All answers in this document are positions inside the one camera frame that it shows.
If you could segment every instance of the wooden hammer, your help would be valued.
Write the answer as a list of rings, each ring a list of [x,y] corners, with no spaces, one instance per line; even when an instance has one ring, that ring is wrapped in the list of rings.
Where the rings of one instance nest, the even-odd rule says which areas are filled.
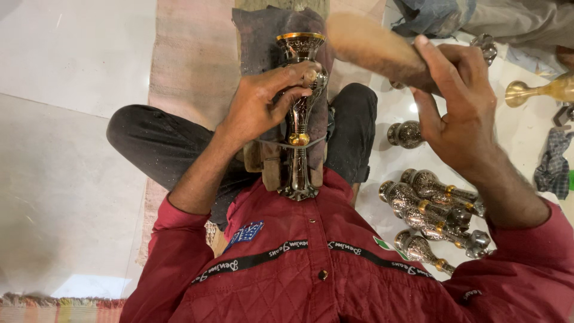
[[[367,17],[334,13],[327,19],[327,35],[337,57],[369,71],[440,95],[425,61],[401,36]]]

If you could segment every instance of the black pants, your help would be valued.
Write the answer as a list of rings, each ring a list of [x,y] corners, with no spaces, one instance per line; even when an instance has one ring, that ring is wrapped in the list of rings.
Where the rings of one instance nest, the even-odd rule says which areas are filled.
[[[325,166],[347,183],[363,183],[369,175],[369,156],[375,136],[377,96],[352,83],[335,97],[335,130],[329,139]],[[213,131],[146,105],[125,106],[111,117],[110,144],[147,176],[172,190],[183,173],[209,144]],[[225,230],[227,209],[237,194],[260,173],[249,173],[233,159],[219,186],[210,220]]]

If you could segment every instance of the snap button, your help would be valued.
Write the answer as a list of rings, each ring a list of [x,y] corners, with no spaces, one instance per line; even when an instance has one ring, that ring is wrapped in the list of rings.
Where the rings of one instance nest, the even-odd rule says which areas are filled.
[[[326,270],[321,270],[319,272],[319,279],[321,279],[324,282],[325,279],[327,279],[327,275],[329,275],[329,273]]]

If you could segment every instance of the green patch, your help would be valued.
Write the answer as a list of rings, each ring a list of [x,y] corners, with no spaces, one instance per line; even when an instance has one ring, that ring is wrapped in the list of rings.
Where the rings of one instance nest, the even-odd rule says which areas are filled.
[[[406,255],[404,253],[402,253],[402,251],[397,250],[394,246],[388,244],[387,242],[385,242],[384,240],[381,240],[375,236],[373,236],[373,239],[375,239],[375,242],[379,245],[379,247],[383,248],[384,250],[388,250],[388,251],[396,251],[403,259],[405,259],[406,261],[410,261],[409,258],[406,257]]]

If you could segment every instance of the red jacket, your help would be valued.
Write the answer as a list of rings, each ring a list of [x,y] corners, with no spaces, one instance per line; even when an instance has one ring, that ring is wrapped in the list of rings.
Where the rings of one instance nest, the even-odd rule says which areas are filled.
[[[295,202],[261,180],[228,211],[235,243],[214,259],[209,216],[160,207],[150,255],[122,322],[567,322],[574,301],[572,227],[559,207],[533,229],[491,226],[498,249],[436,281],[375,243],[350,186],[325,170]]]

